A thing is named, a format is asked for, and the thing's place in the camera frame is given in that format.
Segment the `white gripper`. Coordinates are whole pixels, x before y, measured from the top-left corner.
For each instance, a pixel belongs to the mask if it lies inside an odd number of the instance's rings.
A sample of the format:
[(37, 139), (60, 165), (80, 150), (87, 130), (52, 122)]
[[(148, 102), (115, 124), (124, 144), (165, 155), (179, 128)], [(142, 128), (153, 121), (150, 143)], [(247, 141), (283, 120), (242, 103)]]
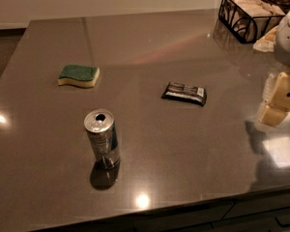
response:
[[(275, 58), (290, 67), (290, 11), (278, 24), (275, 35)], [(259, 122), (276, 127), (290, 112), (290, 70), (271, 72), (265, 81), (263, 101), (259, 107)]]

